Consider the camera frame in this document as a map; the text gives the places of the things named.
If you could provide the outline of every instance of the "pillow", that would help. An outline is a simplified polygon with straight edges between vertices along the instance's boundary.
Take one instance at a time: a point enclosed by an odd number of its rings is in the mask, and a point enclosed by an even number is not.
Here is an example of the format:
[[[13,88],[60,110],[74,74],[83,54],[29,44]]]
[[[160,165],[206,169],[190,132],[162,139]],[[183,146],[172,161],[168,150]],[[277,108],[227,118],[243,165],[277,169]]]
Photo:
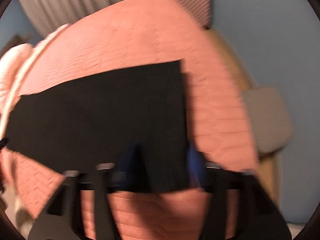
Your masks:
[[[284,147],[293,128],[286,106],[275,88],[252,89],[243,93],[259,156]]]
[[[31,55],[32,45],[25,43],[9,49],[0,59],[0,113],[17,70]]]

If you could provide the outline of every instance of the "pink quilted bedspread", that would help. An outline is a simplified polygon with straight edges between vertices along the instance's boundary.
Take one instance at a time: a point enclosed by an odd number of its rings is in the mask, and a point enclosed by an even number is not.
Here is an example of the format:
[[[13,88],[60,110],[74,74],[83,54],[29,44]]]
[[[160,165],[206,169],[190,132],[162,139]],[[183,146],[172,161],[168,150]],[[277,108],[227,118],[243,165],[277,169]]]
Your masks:
[[[125,0],[64,29],[34,62],[20,95],[112,69],[179,59],[188,77],[189,136],[198,150],[229,170],[256,169],[248,119],[225,63],[174,0]],[[62,176],[19,153],[12,158],[18,192],[37,217]],[[196,240],[208,200],[199,189],[108,197],[122,238],[128,240]],[[95,238],[92,200],[93,192],[82,192],[86,233]],[[231,191],[228,210],[226,238],[236,219]]]

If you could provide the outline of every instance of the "light blue wall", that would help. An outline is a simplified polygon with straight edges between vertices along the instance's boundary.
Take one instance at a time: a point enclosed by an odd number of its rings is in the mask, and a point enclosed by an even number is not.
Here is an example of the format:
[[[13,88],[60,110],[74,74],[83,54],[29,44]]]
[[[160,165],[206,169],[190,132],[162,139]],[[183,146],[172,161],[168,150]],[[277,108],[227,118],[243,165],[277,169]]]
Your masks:
[[[37,33],[23,12],[18,0],[12,0],[0,19],[0,49],[16,34],[22,38],[32,34],[29,43],[35,45],[43,38]]]
[[[283,95],[294,136],[281,153],[281,210],[306,223],[320,201],[320,21],[307,0],[213,0],[213,25],[254,80]]]

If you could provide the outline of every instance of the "grey cushion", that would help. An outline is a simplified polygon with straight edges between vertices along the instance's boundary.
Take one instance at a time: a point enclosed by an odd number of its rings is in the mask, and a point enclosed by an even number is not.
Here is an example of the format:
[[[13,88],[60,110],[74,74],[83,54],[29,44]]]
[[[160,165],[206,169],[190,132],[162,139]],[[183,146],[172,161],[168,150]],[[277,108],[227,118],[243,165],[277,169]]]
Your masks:
[[[243,93],[251,120],[259,156],[285,146],[293,133],[284,102],[272,87],[252,89]]]

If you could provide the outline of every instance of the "bedsheet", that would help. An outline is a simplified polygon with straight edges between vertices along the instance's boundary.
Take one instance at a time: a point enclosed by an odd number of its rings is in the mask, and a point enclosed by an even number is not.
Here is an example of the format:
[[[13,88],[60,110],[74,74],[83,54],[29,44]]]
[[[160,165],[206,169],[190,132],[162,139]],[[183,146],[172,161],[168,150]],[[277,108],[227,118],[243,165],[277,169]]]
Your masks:
[[[112,69],[180,59],[187,81],[189,138],[226,169],[256,169],[240,93],[200,26],[174,0],[125,0],[65,26],[34,57],[13,97]],[[5,127],[5,116],[1,123]],[[14,171],[6,167],[6,176],[36,218],[62,175],[20,153],[4,150],[5,158],[7,166],[14,163]],[[208,197],[200,189],[108,196],[122,239],[140,240],[196,240]],[[82,192],[86,234],[94,239],[92,200],[93,192]],[[226,238],[234,232],[236,203],[236,192],[229,191]]]

